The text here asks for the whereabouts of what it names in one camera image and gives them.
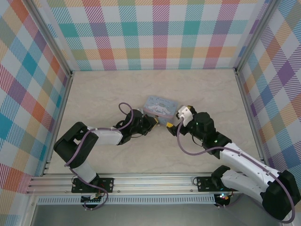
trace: small box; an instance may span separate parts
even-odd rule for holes
[[[143,112],[150,117],[157,116],[159,123],[165,126],[168,122],[173,123],[177,107],[176,101],[150,96],[143,107]]]

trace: vent grille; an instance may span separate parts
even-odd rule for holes
[[[38,205],[77,205],[80,196],[40,196]],[[215,204],[213,194],[191,195],[110,195],[107,204]]]

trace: colorful plaid backdrop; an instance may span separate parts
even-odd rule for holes
[[[241,80],[270,165],[301,188],[301,0],[282,0]]]
[[[230,61],[259,1],[35,2],[67,60],[74,59],[73,68],[118,70],[231,68]],[[47,18],[47,8],[54,21]]]
[[[271,2],[271,0],[264,0],[264,4],[262,5],[261,10],[260,10],[259,14],[257,15],[257,18],[256,18],[256,20],[255,20],[255,22],[254,22],[254,24],[253,24],[253,26],[252,26],[252,28],[251,28],[248,36],[247,36],[247,39],[245,40],[244,45],[241,48],[241,50],[239,52],[239,55],[238,55],[238,57],[237,57],[237,59],[236,59],[236,61],[234,63],[234,67],[235,68],[238,66],[238,63],[239,63],[242,55],[244,54],[247,46],[249,45],[250,41],[252,40],[253,35],[254,35],[254,33],[255,33],[258,25],[259,25],[259,22],[261,21],[261,19],[262,19],[263,15],[264,15],[265,11],[267,10],[270,2]]]
[[[0,225],[42,166],[67,76],[21,0],[0,0]]]

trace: metal extrusion bar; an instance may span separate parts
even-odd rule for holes
[[[259,134],[258,134],[257,129],[255,127],[255,122],[254,122],[254,118],[252,116],[252,111],[251,111],[250,105],[248,104],[248,101],[246,99],[245,90],[244,90],[244,88],[242,86],[242,83],[241,83],[241,80],[240,80],[239,76],[237,75],[237,73],[235,72],[235,70],[234,70],[234,74],[235,74],[236,82],[238,84],[238,89],[239,89],[241,98],[242,98],[243,103],[244,103],[244,107],[245,107],[245,110],[246,110],[246,115],[247,115],[247,118],[249,120],[249,124],[250,124],[251,131],[252,131],[252,134],[253,134],[253,137],[254,137],[254,140],[255,140],[255,144],[256,144],[256,147],[257,147],[257,150],[258,150],[259,157],[262,161],[264,161],[265,164],[268,164],[269,163],[268,159],[266,158],[266,156],[264,154],[262,143],[260,141]]]
[[[52,25],[52,28],[54,29],[54,31],[56,32],[56,35],[57,35],[57,38],[58,40],[60,41],[60,44],[62,45],[62,48],[64,49],[64,51],[66,52],[68,58],[69,58],[69,61],[70,61],[70,67],[75,70],[75,71],[80,71],[80,68],[77,64],[77,61],[74,57],[74,55],[72,54],[71,52],[71,49],[66,41],[66,38],[58,24],[58,21],[56,20],[52,10],[51,10],[51,7],[49,5],[48,0],[39,0],[40,2],[40,5],[42,6],[43,10],[44,10],[44,13],[47,17],[47,19],[49,20],[49,22],[51,23]]]
[[[44,170],[49,168],[50,159],[51,159],[52,153],[53,153],[53,147],[55,145],[57,135],[58,135],[58,132],[59,132],[59,129],[60,129],[60,126],[61,126],[61,122],[62,122],[62,119],[63,119],[63,113],[65,111],[65,107],[66,107],[68,96],[69,96],[69,93],[70,93],[70,90],[71,90],[72,82],[73,82],[73,77],[69,77],[67,79],[66,91],[65,91],[65,95],[64,95],[63,100],[62,100],[62,105],[61,105],[61,108],[60,108],[60,112],[58,114],[57,120],[56,120],[55,125],[54,125],[53,135],[51,137],[50,145],[49,145],[48,150],[46,152],[46,158],[45,158],[45,160],[44,160],[45,162],[43,164],[44,167],[41,168],[41,170],[39,172],[39,175],[43,175]]]
[[[266,12],[264,13],[256,31],[254,32],[254,35],[247,46],[245,52],[243,53],[240,62],[237,66],[237,71],[240,72],[244,65],[247,63],[252,51],[254,50],[258,40],[261,38],[263,32],[265,31],[265,28],[267,27],[270,19],[274,15],[274,12],[276,11],[277,7],[279,6],[281,0],[271,0]]]
[[[28,205],[26,207],[25,210],[25,214],[23,216],[23,218],[21,219],[21,226],[28,226],[31,225],[32,223],[32,219],[33,219],[33,215],[38,203],[38,196],[31,196],[29,201],[28,201]]]
[[[76,195],[71,193],[71,180],[73,176],[72,174],[46,174],[43,177],[33,177],[27,194]],[[198,192],[198,187],[192,183],[195,177],[210,176],[211,173],[99,174],[101,178],[114,178],[114,189],[113,192],[110,193],[112,195],[223,193],[222,191]]]
[[[48,29],[47,24],[44,22],[44,19],[42,18],[36,5],[33,3],[32,0],[23,0],[23,3],[26,6],[27,10],[29,11],[30,15],[32,16],[33,20],[36,22],[40,32],[44,36],[47,44],[50,46],[55,57],[57,58],[60,65],[62,66],[64,72],[66,74],[68,74],[69,76],[71,76],[72,70],[68,66],[65,57],[63,56],[59,46],[57,45],[56,41],[54,40],[50,30]]]

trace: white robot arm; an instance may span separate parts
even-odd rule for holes
[[[94,129],[77,122],[55,143],[54,151],[66,162],[65,166],[70,167],[71,171],[82,180],[84,184],[81,186],[84,186],[88,192],[98,191],[95,186],[101,185],[99,176],[87,161],[95,145],[122,145],[134,134],[146,136],[158,123],[156,118],[143,115],[139,110],[131,109],[131,111],[133,117],[130,112],[126,114],[124,120],[109,129]]]
[[[294,205],[300,201],[297,183],[289,171],[279,172],[245,153],[229,138],[216,131],[214,121],[208,113],[197,113],[192,106],[183,106],[176,116],[182,122],[177,126],[168,123],[166,127],[172,135],[177,136],[178,144],[186,154],[199,155],[208,152],[243,173],[237,173],[226,166],[219,167],[212,174],[212,181],[217,188],[232,188],[254,198],[262,203],[270,215],[279,220],[284,219],[292,210],[290,199]],[[190,133],[192,137],[199,139],[205,151],[185,151],[180,144],[180,133]]]

